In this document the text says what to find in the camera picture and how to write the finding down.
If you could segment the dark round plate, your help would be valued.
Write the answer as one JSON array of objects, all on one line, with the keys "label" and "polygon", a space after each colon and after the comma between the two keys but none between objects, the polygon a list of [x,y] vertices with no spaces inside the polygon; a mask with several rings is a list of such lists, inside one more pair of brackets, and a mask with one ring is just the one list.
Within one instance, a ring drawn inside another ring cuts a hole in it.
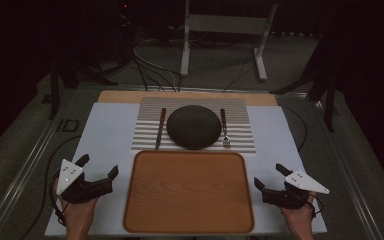
[{"label": "dark round plate", "polygon": [[219,117],[212,110],[199,105],[176,109],[169,116],[166,128],[173,142],[190,150],[211,146],[221,134]]}]

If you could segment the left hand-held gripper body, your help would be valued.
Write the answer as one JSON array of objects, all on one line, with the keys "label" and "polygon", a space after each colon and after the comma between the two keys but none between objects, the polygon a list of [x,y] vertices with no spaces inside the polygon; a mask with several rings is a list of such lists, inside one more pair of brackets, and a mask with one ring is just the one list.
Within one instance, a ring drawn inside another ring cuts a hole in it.
[{"label": "left hand-held gripper body", "polygon": [[72,204],[85,203],[112,193],[112,182],[109,181],[108,176],[94,182],[86,181],[83,167],[63,160],[59,170],[56,194]]}]

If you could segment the striped placemat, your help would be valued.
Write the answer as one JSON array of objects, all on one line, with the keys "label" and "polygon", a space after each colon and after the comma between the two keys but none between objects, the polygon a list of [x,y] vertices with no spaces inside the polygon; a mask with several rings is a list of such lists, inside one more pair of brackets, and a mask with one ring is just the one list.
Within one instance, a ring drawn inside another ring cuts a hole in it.
[{"label": "striped placemat", "polygon": [[[248,111],[245,101],[240,98],[163,98],[145,97],[139,105],[131,150],[139,151],[154,149],[159,130],[160,114],[166,109],[165,120],[177,109],[196,105],[210,109],[217,118],[221,120],[221,109],[225,110],[227,135],[230,139],[230,151],[241,154],[255,154],[256,148]],[[166,128],[162,130],[162,150],[180,150],[181,146],[176,144],[167,133]]]}]

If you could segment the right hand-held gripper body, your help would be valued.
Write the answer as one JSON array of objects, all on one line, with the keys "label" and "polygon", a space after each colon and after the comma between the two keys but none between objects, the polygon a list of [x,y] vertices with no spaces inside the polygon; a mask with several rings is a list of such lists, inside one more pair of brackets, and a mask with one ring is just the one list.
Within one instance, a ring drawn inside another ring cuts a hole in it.
[{"label": "right hand-held gripper body", "polygon": [[311,192],[329,194],[330,190],[305,172],[295,170],[285,177],[283,190],[271,190],[265,187],[265,191],[262,193],[262,201],[287,209],[300,209],[308,204]]}]

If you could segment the person's left hand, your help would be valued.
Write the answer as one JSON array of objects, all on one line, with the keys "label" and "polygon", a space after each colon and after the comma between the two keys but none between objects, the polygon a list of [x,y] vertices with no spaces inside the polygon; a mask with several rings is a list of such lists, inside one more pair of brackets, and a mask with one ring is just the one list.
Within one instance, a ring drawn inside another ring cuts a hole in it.
[{"label": "person's left hand", "polygon": [[66,229],[84,229],[89,233],[98,199],[94,198],[78,204],[70,204],[62,197],[59,197],[59,200],[64,210]]}]

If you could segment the person's right hand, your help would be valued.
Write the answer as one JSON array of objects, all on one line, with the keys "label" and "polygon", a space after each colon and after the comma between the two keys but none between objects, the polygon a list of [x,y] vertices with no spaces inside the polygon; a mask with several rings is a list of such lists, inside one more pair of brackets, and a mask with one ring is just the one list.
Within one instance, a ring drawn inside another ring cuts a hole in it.
[{"label": "person's right hand", "polygon": [[305,204],[300,209],[287,209],[280,207],[281,214],[284,216],[286,224],[290,232],[311,231],[313,208],[312,203],[316,196],[315,192],[311,192],[308,198],[308,204]]}]

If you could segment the grey metal stand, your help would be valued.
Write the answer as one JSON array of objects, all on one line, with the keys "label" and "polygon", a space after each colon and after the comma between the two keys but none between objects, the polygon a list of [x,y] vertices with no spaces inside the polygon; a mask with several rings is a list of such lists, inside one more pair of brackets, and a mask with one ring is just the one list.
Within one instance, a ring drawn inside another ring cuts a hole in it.
[{"label": "grey metal stand", "polygon": [[252,50],[255,66],[261,81],[267,80],[267,72],[263,60],[263,51],[271,30],[274,16],[279,5],[279,0],[269,0],[270,10],[266,17],[241,17],[223,15],[192,14],[190,12],[190,0],[185,0],[184,14],[184,38],[181,58],[180,75],[187,77],[189,74],[190,60],[190,32],[216,32],[249,34],[261,36],[258,47]]}]

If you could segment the black tripod stand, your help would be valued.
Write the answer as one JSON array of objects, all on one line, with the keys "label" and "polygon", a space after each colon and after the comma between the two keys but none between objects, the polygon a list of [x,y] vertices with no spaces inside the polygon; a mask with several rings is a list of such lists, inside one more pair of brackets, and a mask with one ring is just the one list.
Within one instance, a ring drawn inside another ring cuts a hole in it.
[{"label": "black tripod stand", "polygon": [[313,85],[308,91],[306,97],[309,101],[319,101],[325,97],[324,105],[324,123],[326,127],[333,132],[333,110],[335,98],[336,77],[331,68],[321,68],[316,70],[305,70],[301,77],[293,83],[280,89],[272,90],[271,94],[284,95],[299,86],[312,82]]},{"label": "black tripod stand", "polygon": [[60,109],[60,87],[59,82],[62,81],[69,89],[74,89],[78,86],[79,81],[75,77],[74,71],[79,71],[82,74],[89,76],[92,80],[107,86],[116,86],[115,82],[111,82],[96,72],[88,69],[74,60],[69,58],[63,60],[53,59],[50,63],[50,94],[46,100],[51,106],[49,119],[56,117]]}]

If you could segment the wooden tray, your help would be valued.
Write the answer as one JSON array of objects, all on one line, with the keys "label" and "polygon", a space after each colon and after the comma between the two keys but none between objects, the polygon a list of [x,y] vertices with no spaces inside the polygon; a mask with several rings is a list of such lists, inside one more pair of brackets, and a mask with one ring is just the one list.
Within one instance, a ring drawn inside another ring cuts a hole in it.
[{"label": "wooden tray", "polygon": [[142,234],[251,232],[254,216],[244,158],[234,152],[139,152],[123,226]]}]

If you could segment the metal frame rail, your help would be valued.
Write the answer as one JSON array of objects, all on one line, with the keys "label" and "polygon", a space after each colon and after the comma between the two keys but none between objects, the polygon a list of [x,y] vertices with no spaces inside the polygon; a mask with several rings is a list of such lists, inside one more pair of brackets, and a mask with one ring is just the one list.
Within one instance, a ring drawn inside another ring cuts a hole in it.
[{"label": "metal frame rail", "polygon": [[364,228],[368,240],[384,240],[384,237],[367,205],[367,201],[363,196],[359,185],[347,163],[345,155],[341,150],[338,141],[333,133],[327,128],[324,121],[324,113],[326,107],[319,100],[311,100],[308,96],[304,97],[307,100],[315,114],[321,132],[326,139],[329,149],[333,154],[334,163],[337,165],[341,180],[347,190],[348,198],[353,204],[353,210],[358,215],[358,219]]},{"label": "metal frame rail", "polygon": [[74,94],[73,89],[62,91],[59,110],[52,113],[51,105],[43,101],[45,93],[41,92],[0,137],[0,231],[40,163],[61,112]]}]

